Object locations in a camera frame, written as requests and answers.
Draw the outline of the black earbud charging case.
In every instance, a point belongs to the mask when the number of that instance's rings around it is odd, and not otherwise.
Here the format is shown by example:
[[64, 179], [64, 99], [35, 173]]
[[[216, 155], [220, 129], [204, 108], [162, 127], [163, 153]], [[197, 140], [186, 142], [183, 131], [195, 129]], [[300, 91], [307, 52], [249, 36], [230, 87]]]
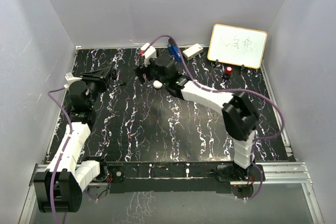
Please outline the black earbud charging case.
[[115, 68], [111, 69], [111, 74], [110, 74], [110, 77], [113, 81], [117, 80], [118, 78], [118, 73], [117, 73], [117, 70]]

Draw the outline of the white earbud charging case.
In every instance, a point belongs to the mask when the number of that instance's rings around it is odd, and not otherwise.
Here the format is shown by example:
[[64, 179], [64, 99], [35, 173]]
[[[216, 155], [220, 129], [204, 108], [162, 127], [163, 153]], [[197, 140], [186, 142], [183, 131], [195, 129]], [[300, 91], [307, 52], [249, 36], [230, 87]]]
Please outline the white earbud charging case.
[[153, 87], [154, 87], [155, 89], [160, 89], [160, 88], [163, 87], [163, 84], [162, 84], [160, 81], [155, 80], [155, 81], [153, 82]]

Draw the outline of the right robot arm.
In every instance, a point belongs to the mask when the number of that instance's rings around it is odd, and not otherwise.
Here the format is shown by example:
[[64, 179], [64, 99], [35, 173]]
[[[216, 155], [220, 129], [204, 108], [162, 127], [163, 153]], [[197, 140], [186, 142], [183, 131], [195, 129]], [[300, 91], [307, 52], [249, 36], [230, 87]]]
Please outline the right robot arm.
[[259, 113], [248, 94], [219, 92], [179, 73], [172, 61], [163, 65], [157, 62], [145, 60], [134, 69], [140, 82], [145, 83], [145, 79], [159, 81], [171, 96], [199, 103], [222, 115], [225, 130], [234, 142], [234, 160], [226, 175], [231, 179], [247, 180], [253, 174], [255, 129], [259, 121]]

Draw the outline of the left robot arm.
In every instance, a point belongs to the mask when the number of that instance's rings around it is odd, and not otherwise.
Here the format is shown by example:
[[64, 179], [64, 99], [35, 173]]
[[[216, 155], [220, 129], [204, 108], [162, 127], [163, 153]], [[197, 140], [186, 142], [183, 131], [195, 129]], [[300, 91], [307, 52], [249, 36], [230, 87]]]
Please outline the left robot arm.
[[88, 156], [80, 165], [77, 162], [96, 121], [95, 102], [107, 91], [112, 73], [112, 67], [105, 67], [79, 77], [71, 72], [65, 75], [63, 90], [69, 93], [71, 108], [66, 110], [61, 104], [59, 108], [67, 120], [66, 131], [52, 161], [33, 180], [40, 212], [77, 212], [87, 186], [108, 177], [102, 157]]

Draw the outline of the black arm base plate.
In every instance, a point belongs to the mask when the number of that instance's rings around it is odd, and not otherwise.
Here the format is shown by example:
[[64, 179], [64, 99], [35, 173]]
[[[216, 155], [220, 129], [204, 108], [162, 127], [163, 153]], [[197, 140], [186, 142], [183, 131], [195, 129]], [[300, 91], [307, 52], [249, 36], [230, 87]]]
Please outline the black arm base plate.
[[234, 186], [251, 186], [265, 181], [261, 165], [252, 167], [243, 180], [231, 179], [226, 172], [233, 162], [108, 162], [107, 174], [90, 182], [104, 186], [111, 194], [132, 192], [215, 191], [230, 194]]

